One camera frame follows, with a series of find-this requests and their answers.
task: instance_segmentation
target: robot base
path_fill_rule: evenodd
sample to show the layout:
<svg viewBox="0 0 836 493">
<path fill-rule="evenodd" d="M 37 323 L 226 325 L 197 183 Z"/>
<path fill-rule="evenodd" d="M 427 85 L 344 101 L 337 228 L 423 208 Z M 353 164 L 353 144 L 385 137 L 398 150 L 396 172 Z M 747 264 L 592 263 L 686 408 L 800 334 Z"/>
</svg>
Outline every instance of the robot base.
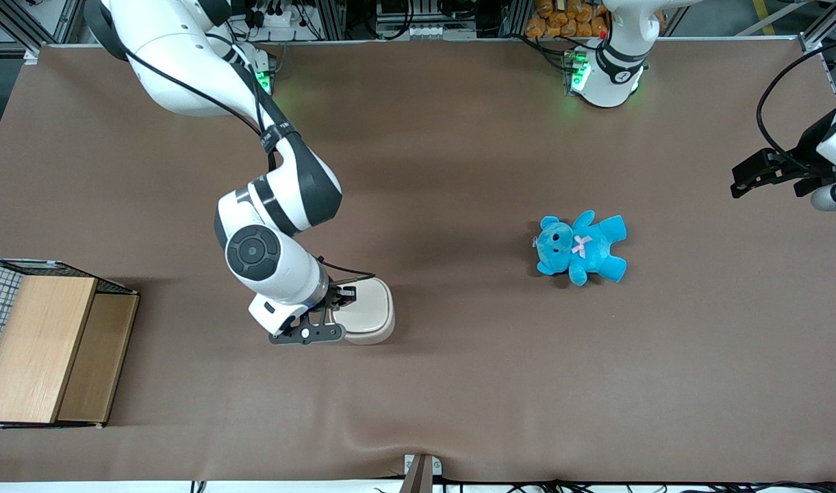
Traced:
<svg viewBox="0 0 836 493">
<path fill-rule="evenodd" d="M 344 284 L 357 288 L 357 299 L 333 312 L 333 318 L 346 328 L 345 339 L 354 344 L 377 344 L 393 332 L 395 314 L 390 288 L 374 277 Z"/>
<path fill-rule="evenodd" d="M 600 41 L 589 41 L 590 45 L 599 45 Z M 577 47 L 574 50 L 574 58 L 580 59 L 574 62 L 576 70 L 564 75 L 567 78 L 567 87 L 572 94 L 579 94 L 585 101 L 601 108 L 613 108 L 627 101 L 633 91 L 637 90 L 637 83 L 640 75 L 643 75 L 643 68 L 636 75 L 631 76 L 629 72 L 621 72 L 627 81 L 624 84 L 615 84 L 609 75 L 600 69 L 594 50 Z"/>
</svg>

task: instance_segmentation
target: blue teddy bear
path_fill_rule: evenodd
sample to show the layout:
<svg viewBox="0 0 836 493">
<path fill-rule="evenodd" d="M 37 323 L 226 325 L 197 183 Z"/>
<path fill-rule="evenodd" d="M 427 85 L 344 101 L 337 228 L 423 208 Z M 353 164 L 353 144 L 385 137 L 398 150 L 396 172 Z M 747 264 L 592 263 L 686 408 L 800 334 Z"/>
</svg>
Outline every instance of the blue teddy bear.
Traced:
<svg viewBox="0 0 836 493">
<path fill-rule="evenodd" d="M 569 269 L 570 280 L 581 286 L 589 273 L 618 283 L 622 280 L 628 262 L 609 252 L 616 241 L 627 238 L 621 216 L 603 219 L 596 225 L 594 211 L 586 210 L 573 222 L 573 227 L 555 216 L 545 216 L 540 221 L 542 233 L 536 238 L 540 262 L 536 268 L 542 274 L 555 275 Z"/>
</svg>

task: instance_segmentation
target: brown table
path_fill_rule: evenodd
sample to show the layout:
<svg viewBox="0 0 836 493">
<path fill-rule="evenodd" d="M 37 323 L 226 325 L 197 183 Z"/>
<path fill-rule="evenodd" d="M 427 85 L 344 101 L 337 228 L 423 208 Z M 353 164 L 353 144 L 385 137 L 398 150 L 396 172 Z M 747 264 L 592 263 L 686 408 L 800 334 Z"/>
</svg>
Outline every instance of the brown table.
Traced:
<svg viewBox="0 0 836 493">
<path fill-rule="evenodd" d="M 142 293 L 110 427 L 1 431 L 0 480 L 836 480 L 836 214 L 732 200 L 755 103 L 793 40 L 667 41 L 625 106 L 563 94 L 511 43 L 295 47 L 276 98 L 336 171 L 299 237 L 378 272 L 380 346 L 271 346 L 223 261 L 215 201 L 264 156 L 230 116 L 165 112 L 99 49 L 45 49 L 0 128 L 0 256 Z M 818 60 L 766 120 L 834 106 Z M 546 214 L 621 213 L 621 284 L 539 277 Z"/>
</svg>

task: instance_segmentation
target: teddy bear leg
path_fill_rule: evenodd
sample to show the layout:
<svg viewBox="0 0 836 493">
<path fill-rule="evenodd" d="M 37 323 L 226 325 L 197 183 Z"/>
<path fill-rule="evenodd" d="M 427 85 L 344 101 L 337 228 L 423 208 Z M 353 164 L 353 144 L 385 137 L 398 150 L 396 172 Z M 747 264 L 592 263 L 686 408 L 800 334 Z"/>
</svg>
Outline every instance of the teddy bear leg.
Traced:
<svg viewBox="0 0 836 493">
<path fill-rule="evenodd" d="M 624 227 L 624 219 L 621 216 L 603 219 L 598 225 L 609 243 L 615 243 L 628 237 L 628 230 Z"/>
<path fill-rule="evenodd" d="M 587 283 L 587 272 L 585 272 L 585 268 L 581 265 L 571 265 L 569 268 L 570 271 L 570 280 L 573 284 L 577 286 L 581 286 Z"/>
<path fill-rule="evenodd" d="M 628 262 L 625 259 L 610 255 L 603 261 L 597 274 L 602 275 L 603 278 L 618 283 L 624 276 L 625 269 L 628 268 Z"/>
</svg>

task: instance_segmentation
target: cable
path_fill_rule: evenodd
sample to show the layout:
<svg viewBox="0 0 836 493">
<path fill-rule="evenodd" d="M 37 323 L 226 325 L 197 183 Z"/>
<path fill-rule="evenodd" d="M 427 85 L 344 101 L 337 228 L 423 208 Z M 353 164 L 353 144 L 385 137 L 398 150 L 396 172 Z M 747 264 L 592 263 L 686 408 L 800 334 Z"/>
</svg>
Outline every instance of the cable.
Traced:
<svg viewBox="0 0 836 493">
<path fill-rule="evenodd" d="M 162 70 L 159 70 L 155 66 L 150 65 L 148 62 L 145 62 L 141 57 L 139 57 L 134 52 L 132 52 L 132 50 L 125 47 L 123 43 L 120 43 L 120 48 L 123 48 L 123 53 L 126 53 L 131 59 L 133 59 L 133 60 L 135 60 L 135 62 L 138 62 L 141 65 L 145 66 L 147 69 L 151 70 L 151 72 L 153 72 L 154 74 L 159 75 L 161 78 L 164 78 L 167 81 L 174 82 L 174 84 L 177 84 L 182 88 L 185 88 L 186 90 L 190 91 L 191 93 L 195 94 L 196 96 L 204 97 L 205 99 L 207 99 L 211 103 L 214 103 L 217 106 L 220 106 L 220 108 L 226 110 L 227 112 L 234 115 L 236 118 L 240 119 L 240 121 L 242 121 L 243 124 L 248 125 L 251 128 L 251 130 L 254 131 L 254 134 L 262 135 L 262 132 L 258 128 L 256 128 L 256 125 L 254 125 L 253 122 L 249 121 L 246 118 L 245 115 L 242 115 L 239 112 L 237 112 L 236 110 L 232 109 L 231 106 L 229 106 L 227 104 L 224 104 L 224 103 L 221 103 L 220 100 L 218 100 L 214 97 L 208 96 L 208 94 L 205 94 L 204 92 L 202 92 L 200 90 L 197 90 L 195 87 L 190 86 L 189 84 L 187 84 L 184 81 L 180 81 L 179 79 L 176 79 L 173 76 L 165 74 L 165 72 L 163 72 Z"/>
<path fill-rule="evenodd" d="M 259 92 L 262 91 L 262 88 L 259 86 L 259 81 L 256 80 L 256 69 L 251 63 L 251 59 L 248 59 L 248 53 L 245 53 L 242 50 L 242 47 L 239 47 L 237 44 L 229 43 L 229 47 L 232 48 L 236 53 L 242 57 L 242 62 L 246 69 L 248 69 L 254 77 L 251 79 L 251 90 L 254 94 L 254 110 L 256 111 L 256 123 L 259 125 L 260 130 L 265 131 L 265 122 L 262 121 L 262 107 L 259 103 Z"/>
<path fill-rule="evenodd" d="M 190 493 L 204 493 L 205 488 L 207 488 L 207 481 L 190 481 Z"/>
<path fill-rule="evenodd" d="M 248 38 L 248 34 L 246 34 L 246 32 L 240 30 L 236 31 L 236 29 L 232 25 L 232 21 L 230 21 L 229 19 L 226 19 L 226 26 L 229 28 L 229 34 L 232 35 L 233 40 L 238 40 L 239 38 L 246 40 Z"/>
<path fill-rule="evenodd" d="M 665 36 L 671 37 L 672 35 L 674 35 L 674 31 L 676 31 L 677 27 L 680 26 L 680 23 L 683 22 L 683 19 L 685 18 L 686 14 L 689 13 L 690 8 L 690 5 L 683 7 L 684 10 L 683 13 L 681 13 L 680 18 L 676 20 L 676 24 L 668 26 L 668 30 L 664 32 Z"/>
<path fill-rule="evenodd" d="M 317 257 L 317 262 L 320 262 L 320 264 L 322 264 L 322 265 L 328 266 L 328 268 L 334 268 L 335 270 L 342 271 L 342 272 L 347 272 L 349 274 L 360 275 L 360 277 L 356 277 L 354 279 L 349 279 L 349 280 L 346 280 L 346 281 L 339 281 L 339 284 L 346 283 L 346 282 L 347 283 L 356 283 L 356 281 L 365 281 L 367 279 L 373 279 L 373 278 L 376 277 L 376 275 L 372 272 L 364 272 L 364 271 L 361 271 L 361 270 L 354 270 L 352 268 L 343 268 L 343 266 L 337 266 L 337 265 L 331 264 L 331 263 L 327 262 L 326 260 L 324 260 L 323 256 Z"/>
<path fill-rule="evenodd" d="M 565 66 L 560 65 L 558 62 L 555 62 L 550 56 L 550 55 L 564 56 L 565 52 L 562 52 L 561 50 L 552 50 L 552 49 L 543 47 L 540 44 L 539 38 L 537 38 L 537 40 L 530 40 L 530 38 L 527 38 L 526 36 L 523 36 L 521 34 L 506 34 L 503 37 L 504 38 L 517 38 L 518 40 L 524 41 L 524 43 L 527 44 L 528 47 L 531 47 L 534 50 L 537 50 L 540 53 L 542 53 L 542 57 L 544 59 L 546 59 L 546 62 L 548 62 L 549 65 L 554 66 L 559 71 L 561 71 L 565 74 L 568 73 L 568 72 L 573 71 L 572 69 L 566 68 Z"/>
<path fill-rule="evenodd" d="M 574 38 L 569 38 L 569 37 L 567 37 L 567 36 L 561 36 L 561 34 L 558 34 L 558 35 L 557 35 L 557 36 L 555 36 L 555 37 L 556 37 L 556 38 L 559 38 L 560 40 L 567 40 L 567 41 L 569 41 L 569 42 L 573 43 L 575 46 L 578 46 L 578 47 L 583 47 L 583 48 L 585 48 L 585 49 L 587 49 L 587 50 L 591 50 L 591 51 L 593 51 L 593 52 L 597 51 L 597 48 L 596 48 L 596 47 L 590 47 L 590 46 L 588 46 L 588 45 L 587 45 L 587 44 L 585 44 L 585 43 L 581 43 L 581 42 L 579 42 L 579 41 L 574 40 Z"/>
<path fill-rule="evenodd" d="M 390 36 L 389 38 L 386 38 L 382 34 L 378 34 L 378 32 L 375 29 L 372 29 L 372 27 L 368 24 L 368 19 L 370 18 L 370 14 L 368 13 L 368 6 L 371 6 L 371 4 L 374 2 L 374 0 L 365 0 L 365 2 L 364 2 L 364 27 L 366 28 L 366 32 L 368 32 L 370 34 L 370 36 L 372 36 L 373 38 L 376 38 L 376 40 L 387 40 L 387 41 L 396 40 L 396 38 L 399 38 L 400 36 L 405 34 L 405 32 L 407 32 L 409 30 L 409 27 L 411 27 L 411 22 L 414 21 L 414 19 L 415 19 L 415 6 L 412 3 L 412 0 L 404 0 L 404 1 L 405 1 L 405 13 L 403 14 L 403 25 L 400 26 L 399 31 L 396 34 L 394 34 L 393 36 Z"/>
<path fill-rule="evenodd" d="M 804 62 L 804 60 L 808 60 L 809 58 L 811 58 L 815 55 L 818 55 L 819 53 L 824 53 L 828 50 L 831 50 L 831 48 L 836 48 L 836 41 L 834 43 L 831 43 L 828 46 L 819 47 L 819 48 L 816 48 L 815 50 L 809 51 L 808 53 L 804 53 L 802 56 L 800 56 L 798 58 L 798 60 L 794 60 L 794 62 L 788 64 L 786 66 L 786 68 L 782 69 L 780 74 L 777 74 L 777 76 L 774 78 L 774 80 L 771 81 L 771 84 L 768 85 L 768 88 L 765 89 L 764 94 L 761 95 L 761 99 L 759 100 L 759 105 L 756 106 L 756 109 L 755 109 L 756 123 L 759 125 L 759 131 L 761 132 L 762 137 L 764 137 L 765 140 L 768 141 L 768 144 L 771 144 L 771 147 L 774 147 L 774 150 L 778 154 L 783 156 L 783 158 L 785 160 L 787 160 L 788 162 L 792 163 L 793 165 L 798 166 L 800 169 L 802 169 L 803 172 L 806 172 L 809 175 L 814 175 L 814 177 L 821 177 L 821 178 L 825 178 L 825 174 L 822 174 L 821 172 L 814 169 L 810 165 L 806 165 L 802 162 L 799 162 L 799 160 L 794 158 L 792 156 L 792 154 L 783 150 L 782 147 L 780 146 L 780 144 L 778 144 L 777 141 L 774 140 L 774 138 L 771 137 L 771 134 L 769 134 L 768 129 L 765 128 L 765 121 L 764 121 L 764 118 L 762 116 L 762 110 L 764 110 L 764 108 L 765 108 L 765 101 L 768 100 L 768 96 L 771 95 L 771 91 L 773 91 L 774 88 L 777 87 L 777 83 L 780 82 L 780 80 L 782 78 L 784 78 L 784 76 L 786 74 L 791 72 L 792 69 L 795 68 L 796 66 L 801 65 Z"/>
<path fill-rule="evenodd" d="M 308 13 L 306 13 L 304 0 L 295 0 L 293 2 L 293 6 L 295 6 L 296 10 L 299 11 L 299 15 L 302 16 L 302 19 L 305 19 L 305 25 L 308 27 L 308 31 L 311 31 L 311 34 L 317 38 L 317 41 L 322 41 L 323 37 L 320 36 L 320 31 L 318 31 L 317 27 L 314 26 L 314 22 L 311 20 L 310 16 L 308 16 Z"/>
<path fill-rule="evenodd" d="M 445 4 L 448 3 L 448 0 L 436 0 L 436 9 L 442 13 L 444 16 L 449 16 L 449 18 L 455 20 L 467 20 L 469 18 L 474 18 L 475 13 L 478 12 L 478 3 L 473 3 L 471 9 L 466 10 L 465 12 L 458 12 L 457 10 L 452 10 L 446 8 Z"/>
</svg>

